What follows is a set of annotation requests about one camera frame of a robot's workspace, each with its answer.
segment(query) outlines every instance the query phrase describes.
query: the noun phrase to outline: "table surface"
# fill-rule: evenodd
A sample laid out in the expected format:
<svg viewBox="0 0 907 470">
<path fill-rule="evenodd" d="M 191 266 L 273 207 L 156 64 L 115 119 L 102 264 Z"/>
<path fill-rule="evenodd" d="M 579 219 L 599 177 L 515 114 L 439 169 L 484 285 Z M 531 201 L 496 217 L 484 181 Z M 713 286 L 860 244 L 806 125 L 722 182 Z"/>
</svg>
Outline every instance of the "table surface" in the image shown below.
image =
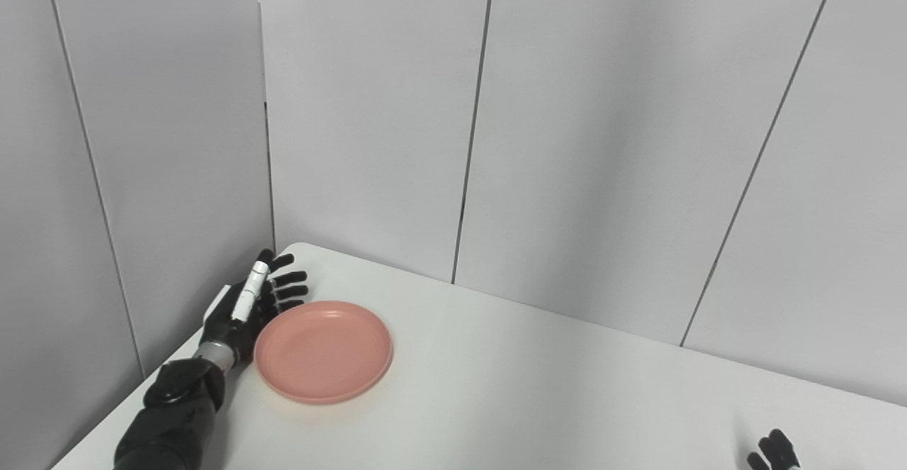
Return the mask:
<svg viewBox="0 0 907 470">
<path fill-rule="evenodd" d="M 208 470 L 732 470 L 774 427 L 807 469 L 907 468 L 907 408 L 321 247 L 286 251 L 311 299 L 365 306 L 388 325 L 394 361 L 338 405 L 294 403 L 254 366 L 234 371 Z M 113 467 L 153 379 L 55 470 Z"/>
</svg>

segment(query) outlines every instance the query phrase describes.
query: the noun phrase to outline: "robotic hand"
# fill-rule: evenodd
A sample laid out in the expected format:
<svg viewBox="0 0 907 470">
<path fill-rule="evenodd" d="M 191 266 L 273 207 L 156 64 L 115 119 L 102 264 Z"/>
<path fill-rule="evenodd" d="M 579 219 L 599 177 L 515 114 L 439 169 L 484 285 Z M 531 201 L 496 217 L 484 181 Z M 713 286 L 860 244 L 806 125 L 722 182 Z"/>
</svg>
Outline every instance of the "robotic hand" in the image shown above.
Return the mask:
<svg viewBox="0 0 907 470">
<path fill-rule="evenodd" d="M 308 294 L 304 271 L 273 276 L 294 261 L 262 250 L 249 278 L 224 286 L 192 358 L 164 364 L 145 393 L 145 408 L 120 439 L 114 470 L 198 470 L 223 405 L 224 375 L 252 357 L 255 340 L 278 314 Z"/>
<path fill-rule="evenodd" d="M 794 445 L 780 429 L 773 429 L 769 432 L 768 437 L 759 440 L 759 449 L 771 464 L 771 470 L 797 470 L 800 468 L 800 461 L 797 460 L 794 453 Z M 755 452 L 746 457 L 746 463 L 749 463 L 752 470 L 769 470 L 765 460 Z"/>
</svg>

